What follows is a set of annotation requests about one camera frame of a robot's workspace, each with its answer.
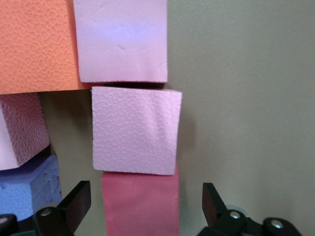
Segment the light pink block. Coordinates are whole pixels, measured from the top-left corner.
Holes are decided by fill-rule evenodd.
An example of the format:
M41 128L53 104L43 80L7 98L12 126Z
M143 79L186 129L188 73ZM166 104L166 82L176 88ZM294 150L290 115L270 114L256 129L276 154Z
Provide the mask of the light pink block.
M0 170L23 165L48 145L38 94L0 95Z
M167 0L74 0L82 82L167 82Z
M182 93L93 87L93 165L97 170L173 175Z
M105 173L107 236L178 236L178 173L174 176Z

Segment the textured cube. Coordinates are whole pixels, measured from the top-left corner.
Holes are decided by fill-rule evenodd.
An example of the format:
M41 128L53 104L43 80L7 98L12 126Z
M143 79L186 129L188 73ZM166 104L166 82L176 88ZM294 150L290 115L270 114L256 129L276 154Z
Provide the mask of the textured cube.
M61 200L56 156L34 157L17 169L0 172L0 214L23 220Z
M48 145L38 94L0 95L0 170L23 165Z
M178 173L174 176L105 173L107 236L178 236Z
M0 94L91 87L78 76L72 0L0 3Z
M93 87L93 164L103 171L173 175L182 93Z
M74 0L82 82L167 81L167 0Z

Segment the screw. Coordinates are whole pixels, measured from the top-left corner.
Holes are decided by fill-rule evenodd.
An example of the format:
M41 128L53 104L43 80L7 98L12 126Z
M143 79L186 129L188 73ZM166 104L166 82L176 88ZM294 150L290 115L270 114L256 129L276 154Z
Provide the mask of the screw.
M272 220L271 224L277 229L281 229L284 227L284 225L279 220Z
M46 216L49 215L51 213L51 209L50 208L45 208L42 212L41 212L41 216Z
M6 218L6 217L0 218L0 224L3 224L7 221L8 221L8 218Z
M239 219L241 217L236 211L231 211L230 216L234 219Z

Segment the beige surface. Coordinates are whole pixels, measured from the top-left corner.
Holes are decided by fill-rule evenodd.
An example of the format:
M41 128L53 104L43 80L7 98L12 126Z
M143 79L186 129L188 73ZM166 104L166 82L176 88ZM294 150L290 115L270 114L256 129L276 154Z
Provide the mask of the beige surface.
M206 225L202 182L259 223L283 217L315 235L315 2L170 0L169 84L183 92L181 235ZM63 194L92 181L77 236L104 236L92 168L88 91L43 94Z

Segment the cube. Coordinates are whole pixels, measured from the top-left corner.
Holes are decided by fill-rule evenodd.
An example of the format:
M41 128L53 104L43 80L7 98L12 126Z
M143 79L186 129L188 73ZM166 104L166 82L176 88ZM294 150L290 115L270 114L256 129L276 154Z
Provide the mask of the cube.
M78 75L72 0L3 0L0 32L0 94L91 88Z
M93 165L112 172L173 175L182 93L93 87Z
M38 94L0 95L0 171L23 165L47 146Z
M104 173L107 236L178 236L178 173Z
M18 221L61 202L56 156L37 156L17 169L0 171L0 199L0 214L15 214Z
M167 82L167 0L74 0L82 82Z

